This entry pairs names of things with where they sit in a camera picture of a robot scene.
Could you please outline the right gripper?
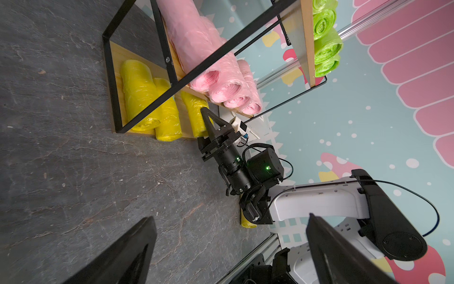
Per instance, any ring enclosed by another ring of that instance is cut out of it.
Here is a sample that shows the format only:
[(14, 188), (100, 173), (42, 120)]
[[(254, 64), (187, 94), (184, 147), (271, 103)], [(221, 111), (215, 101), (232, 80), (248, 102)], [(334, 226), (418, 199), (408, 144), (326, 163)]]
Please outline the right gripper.
[(241, 137), (241, 133), (206, 107), (201, 108), (201, 115), (208, 137), (198, 137), (197, 145), (205, 162), (232, 146)]

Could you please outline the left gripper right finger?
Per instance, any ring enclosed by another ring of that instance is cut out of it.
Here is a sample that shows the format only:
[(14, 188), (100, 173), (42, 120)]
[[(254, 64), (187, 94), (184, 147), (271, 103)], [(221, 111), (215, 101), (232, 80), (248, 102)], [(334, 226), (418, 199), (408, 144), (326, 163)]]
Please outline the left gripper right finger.
[(322, 217), (309, 215), (306, 229), (320, 284), (394, 284)]

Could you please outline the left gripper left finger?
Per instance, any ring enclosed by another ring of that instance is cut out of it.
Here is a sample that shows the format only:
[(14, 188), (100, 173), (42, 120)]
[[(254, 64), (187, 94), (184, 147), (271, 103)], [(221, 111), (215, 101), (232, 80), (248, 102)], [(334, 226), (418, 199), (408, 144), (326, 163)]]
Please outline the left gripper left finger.
[(144, 284), (157, 239), (153, 217), (145, 217), (66, 284)]

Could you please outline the yellow roll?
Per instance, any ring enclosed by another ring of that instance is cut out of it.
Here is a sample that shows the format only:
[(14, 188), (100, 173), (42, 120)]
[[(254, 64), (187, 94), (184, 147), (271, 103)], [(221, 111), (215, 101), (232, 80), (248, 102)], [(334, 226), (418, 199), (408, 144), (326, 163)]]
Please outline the yellow roll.
[(184, 91), (180, 93), (180, 96), (188, 111), (194, 137), (208, 137), (208, 131), (201, 113), (202, 108), (209, 108), (208, 102)]
[(257, 228), (256, 224), (253, 224), (253, 223), (249, 222), (245, 218), (243, 210), (240, 210), (240, 215), (241, 215), (241, 225), (243, 226), (243, 228)]
[[(121, 66), (123, 92), (128, 120), (131, 121), (158, 97), (156, 84), (147, 65), (138, 60), (126, 60)], [(163, 120), (163, 111), (158, 107), (132, 128), (141, 133), (156, 129)]]
[[(168, 80), (153, 78), (156, 86), (156, 97), (160, 97), (171, 87)], [(160, 125), (155, 129), (156, 139), (161, 142), (173, 142), (182, 138), (182, 127), (180, 124), (179, 110), (175, 98), (171, 97), (159, 107), (161, 111)]]

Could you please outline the pink roll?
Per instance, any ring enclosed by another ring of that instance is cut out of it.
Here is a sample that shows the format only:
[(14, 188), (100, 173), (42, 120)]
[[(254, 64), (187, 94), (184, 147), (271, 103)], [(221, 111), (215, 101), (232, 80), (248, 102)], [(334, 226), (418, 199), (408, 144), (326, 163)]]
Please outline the pink roll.
[(229, 101), (243, 90), (245, 82), (234, 54), (227, 53), (218, 61), (218, 68), (204, 72), (195, 81), (199, 92), (206, 92), (211, 101), (223, 103)]
[(223, 106), (229, 109), (241, 108), (245, 104), (248, 104), (250, 101), (249, 95), (236, 94), (232, 98), (229, 98), (227, 101), (223, 102)]
[[(179, 57), (180, 65), (188, 74), (216, 51), (210, 39), (209, 30), (193, 1), (165, 0), (157, 1), (157, 5), (166, 24), (168, 38)], [(215, 85), (221, 81), (221, 63), (223, 59), (208, 67), (189, 83), (190, 88), (212, 97)]]
[(257, 84), (253, 78), (253, 73), (249, 64), (241, 59), (237, 61), (240, 71), (249, 87), (249, 102), (240, 108), (241, 112), (247, 115), (255, 115), (262, 111), (262, 100), (259, 96)]

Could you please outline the green roll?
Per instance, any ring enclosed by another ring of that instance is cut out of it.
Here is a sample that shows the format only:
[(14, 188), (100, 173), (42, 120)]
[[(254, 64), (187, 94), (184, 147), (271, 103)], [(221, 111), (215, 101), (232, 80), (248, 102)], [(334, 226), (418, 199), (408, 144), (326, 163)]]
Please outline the green roll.
[(324, 9), (333, 8), (338, 6), (337, 0), (312, 0), (313, 14), (322, 12)]
[(322, 38), (333, 28), (336, 17), (334, 8), (327, 8), (313, 15), (314, 40)]
[(322, 63), (315, 64), (315, 77), (321, 78), (334, 71), (339, 66), (340, 59), (340, 55), (337, 54)]
[(314, 41), (314, 63), (319, 65), (328, 59), (336, 56), (342, 49), (344, 43), (334, 28), (331, 28), (320, 39)]

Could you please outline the yellow roll front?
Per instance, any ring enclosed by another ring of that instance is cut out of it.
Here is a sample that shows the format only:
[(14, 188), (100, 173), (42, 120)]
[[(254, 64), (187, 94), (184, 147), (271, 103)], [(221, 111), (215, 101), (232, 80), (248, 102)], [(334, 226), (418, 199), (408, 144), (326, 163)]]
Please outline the yellow roll front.
[[(156, 97), (160, 97), (171, 87), (168, 80), (153, 78), (156, 86)], [(156, 139), (161, 142), (173, 142), (182, 138), (182, 127), (180, 124), (179, 110), (175, 98), (171, 97), (159, 107), (161, 111), (160, 125), (155, 129)]]

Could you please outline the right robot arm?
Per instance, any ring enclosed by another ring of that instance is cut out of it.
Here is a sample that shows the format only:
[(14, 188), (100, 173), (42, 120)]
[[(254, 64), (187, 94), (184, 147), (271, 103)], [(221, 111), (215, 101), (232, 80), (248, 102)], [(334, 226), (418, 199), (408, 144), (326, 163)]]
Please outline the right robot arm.
[(231, 123), (208, 108), (200, 113), (208, 133), (198, 138), (199, 150), (204, 160), (216, 160), (226, 194), (240, 197), (247, 221), (308, 220), (305, 243), (282, 247), (271, 254), (271, 263), (257, 247), (223, 284), (432, 284), (445, 277), (440, 261), (431, 264), (432, 273), (411, 273), (428, 263), (425, 236), (365, 170), (334, 181), (282, 186), (286, 176), (272, 145), (254, 143), (256, 155), (246, 158), (235, 147), (241, 134)]

